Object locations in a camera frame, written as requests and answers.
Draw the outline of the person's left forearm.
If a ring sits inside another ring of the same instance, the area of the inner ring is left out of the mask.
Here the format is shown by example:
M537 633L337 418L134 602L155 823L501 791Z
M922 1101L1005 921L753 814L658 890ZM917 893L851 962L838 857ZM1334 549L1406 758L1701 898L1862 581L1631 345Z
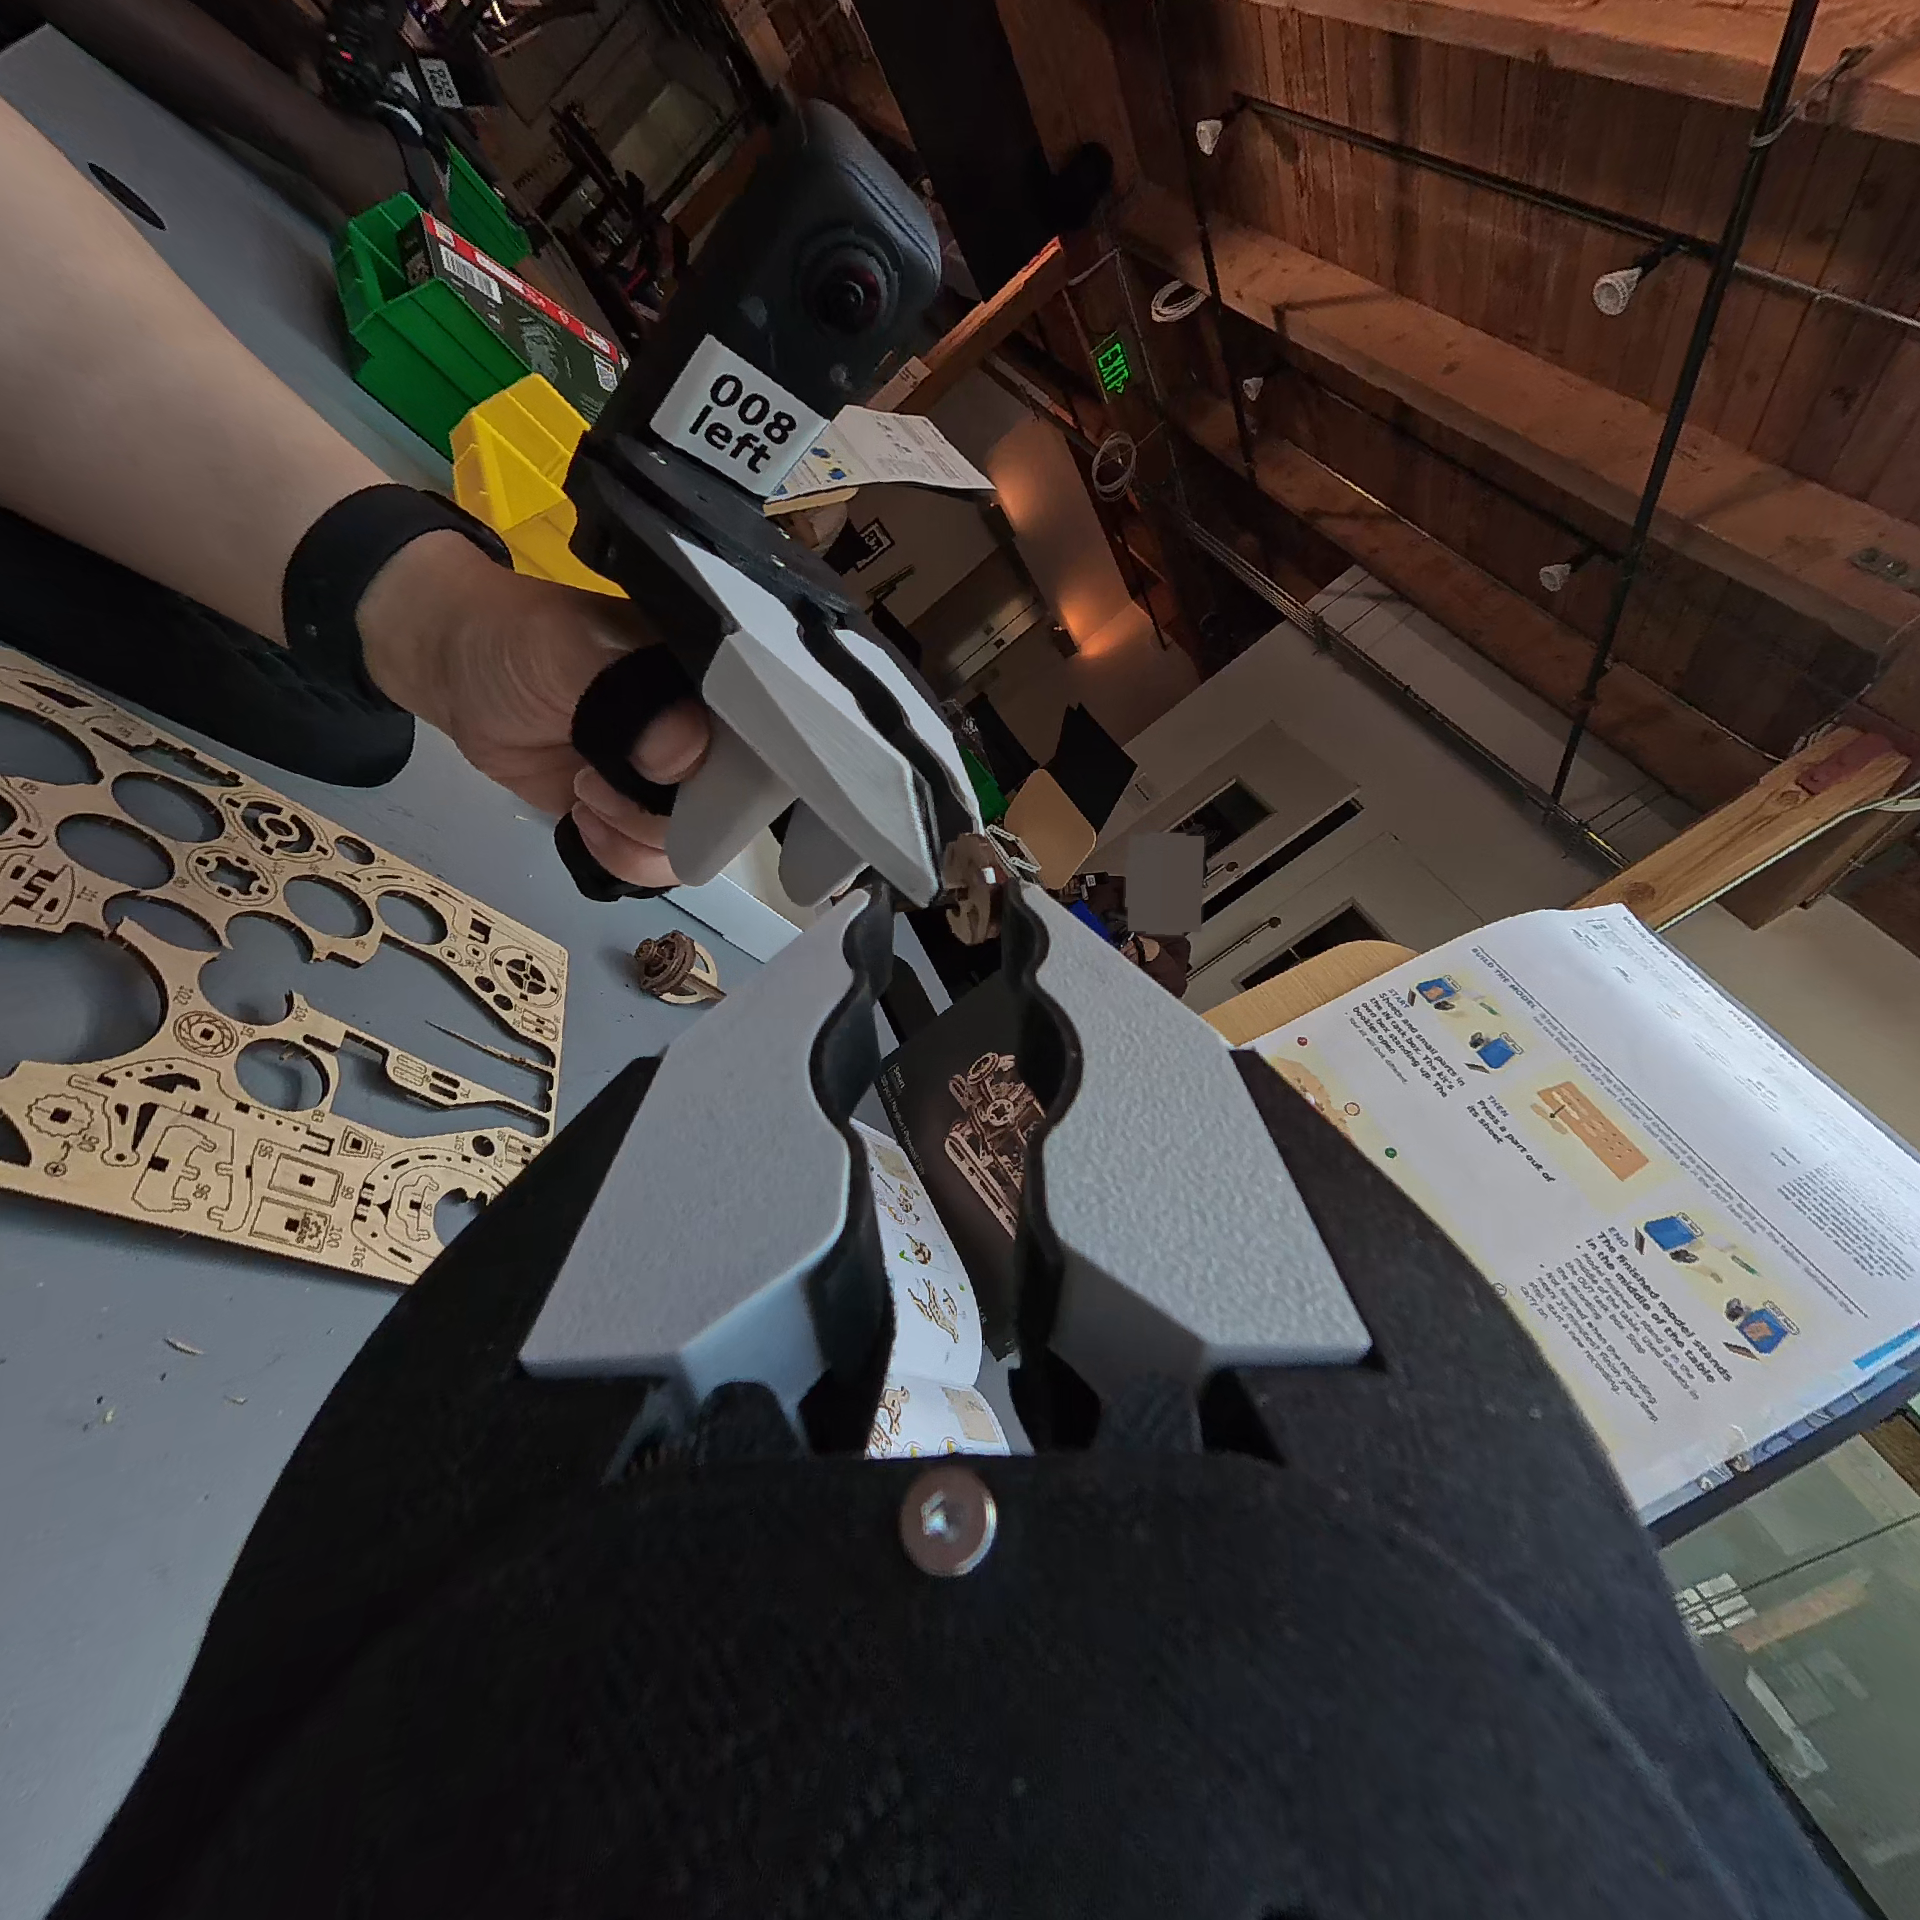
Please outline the person's left forearm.
M306 530L387 472L3 106L3 505L284 641Z

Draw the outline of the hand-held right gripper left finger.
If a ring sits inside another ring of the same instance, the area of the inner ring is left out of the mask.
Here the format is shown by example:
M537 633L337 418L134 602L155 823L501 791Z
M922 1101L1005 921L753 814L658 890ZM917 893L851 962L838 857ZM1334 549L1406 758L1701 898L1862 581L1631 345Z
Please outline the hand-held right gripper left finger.
M682 1032L519 1349L542 1383L645 1380L674 1415L766 1388L822 1454L866 1450L893 1350L868 1151L893 905L851 888Z

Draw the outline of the laser-cut plywood parts sheet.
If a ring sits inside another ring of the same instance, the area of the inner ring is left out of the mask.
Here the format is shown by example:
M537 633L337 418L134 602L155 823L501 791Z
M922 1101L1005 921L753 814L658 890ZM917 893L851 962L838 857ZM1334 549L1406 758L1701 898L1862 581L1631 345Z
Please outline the laser-cut plywood parts sheet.
M4 720L62 750L58 772L4 772L4 933L123 958L157 1017L134 1045L4 1071L4 1196L415 1282L441 1204L498 1197L558 1129L564 948L15 650ZM445 1034L529 1089L293 988L273 1015L222 1007L205 970L238 921L318 965L407 953L458 1001Z

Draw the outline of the green storage bin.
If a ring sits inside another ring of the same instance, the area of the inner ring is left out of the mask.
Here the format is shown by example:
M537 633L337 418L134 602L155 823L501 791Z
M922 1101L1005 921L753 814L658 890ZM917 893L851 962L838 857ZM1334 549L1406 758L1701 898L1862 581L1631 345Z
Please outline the green storage bin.
M453 426L529 366L478 311L474 288L434 263L423 216L402 189L350 216L330 256L354 381L451 457Z

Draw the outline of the wooden disc sub-assembly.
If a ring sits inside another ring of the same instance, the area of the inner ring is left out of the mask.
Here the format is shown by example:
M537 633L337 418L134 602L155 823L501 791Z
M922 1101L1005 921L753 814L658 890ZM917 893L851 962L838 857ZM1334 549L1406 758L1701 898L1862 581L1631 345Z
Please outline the wooden disc sub-assembly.
M630 953L638 988L667 1006L714 1006L726 996L714 953L682 928L639 938Z

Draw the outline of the person's left hand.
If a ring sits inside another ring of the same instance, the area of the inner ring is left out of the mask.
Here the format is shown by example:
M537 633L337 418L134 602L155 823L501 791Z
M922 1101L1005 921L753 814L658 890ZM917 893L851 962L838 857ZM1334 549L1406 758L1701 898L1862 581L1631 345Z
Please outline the person's left hand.
M468 762L546 818L571 818L612 878L678 882L666 815L620 792L571 746L571 716L617 657L660 641L630 601L523 578L461 534L410 542L357 610L373 684L445 733Z

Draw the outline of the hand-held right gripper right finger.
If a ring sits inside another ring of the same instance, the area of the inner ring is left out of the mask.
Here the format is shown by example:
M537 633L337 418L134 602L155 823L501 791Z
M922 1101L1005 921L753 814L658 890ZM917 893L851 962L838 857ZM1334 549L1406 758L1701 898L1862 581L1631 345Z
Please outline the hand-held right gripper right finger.
M1089 1445L1146 1380L1343 1366L1373 1338L1242 1055L1028 879L1002 908L1014 1068L1039 1103L1014 1231L1011 1394Z

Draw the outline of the small wooden wheel part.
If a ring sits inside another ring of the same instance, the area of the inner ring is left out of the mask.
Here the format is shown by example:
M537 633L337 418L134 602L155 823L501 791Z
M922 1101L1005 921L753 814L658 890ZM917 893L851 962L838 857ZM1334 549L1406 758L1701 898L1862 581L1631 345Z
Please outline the small wooden wheel part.
M963 945L983 945L1002 933L1002 908L1011 888L1038 879L1025 844L999 824L963 831L945 853L941 905L949 929Z

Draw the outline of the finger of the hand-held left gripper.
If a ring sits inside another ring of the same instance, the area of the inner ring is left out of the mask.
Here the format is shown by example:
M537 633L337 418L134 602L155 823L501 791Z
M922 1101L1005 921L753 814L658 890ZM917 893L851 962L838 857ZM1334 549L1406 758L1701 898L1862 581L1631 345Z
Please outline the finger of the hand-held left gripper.
M691 534L667 542L723 618L699 676L710 746L674 798L666 855L683 884L708 884L785 808L799 836L785 853L791 896L827 896L875 870L901 896L934 896L934 788L905 753L901 697L889 666L879 720L859 689L874 684L875 648L847 641L853 606L822 568L755 554L723 558Z
M983 828L975 791L947 717L931 700L919 670L903 661L885 636L858 621L815 621L813 650L853 695L870 730L911 767L927 838L927 879L919 890L945 893L949 853Z

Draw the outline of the green kit box red trim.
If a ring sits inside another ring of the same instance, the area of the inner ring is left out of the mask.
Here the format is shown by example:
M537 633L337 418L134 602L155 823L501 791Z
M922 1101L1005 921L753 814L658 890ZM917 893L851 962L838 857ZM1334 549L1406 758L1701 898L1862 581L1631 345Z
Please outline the green kit box red trim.
M401 248L407 281L453 292L529 372L582 421L599 421L628 366L617 343L427 209L410 222Z

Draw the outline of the black wrist band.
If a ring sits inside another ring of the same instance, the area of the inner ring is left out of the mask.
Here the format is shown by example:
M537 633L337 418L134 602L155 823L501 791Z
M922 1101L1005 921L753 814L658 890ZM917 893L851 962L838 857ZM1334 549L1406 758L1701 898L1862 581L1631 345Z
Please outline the black wrist band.
M284 650L305 684L373 710L396 708L370 679L359 608L377 573L431 534L455 534L494 565L513 565L507 543L478 517L444 493L396 481L357 489L313 520L278 590Z

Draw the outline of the yellow storage bin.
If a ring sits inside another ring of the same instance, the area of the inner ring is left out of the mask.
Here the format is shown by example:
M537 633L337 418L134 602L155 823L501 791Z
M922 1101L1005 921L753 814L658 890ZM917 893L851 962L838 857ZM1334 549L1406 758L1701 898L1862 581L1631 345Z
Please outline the yellow storage bin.
M588 429L546 377L525 375L451 429L455 497L507 546L519 576L623 599L571 551L578 510L566 480Z

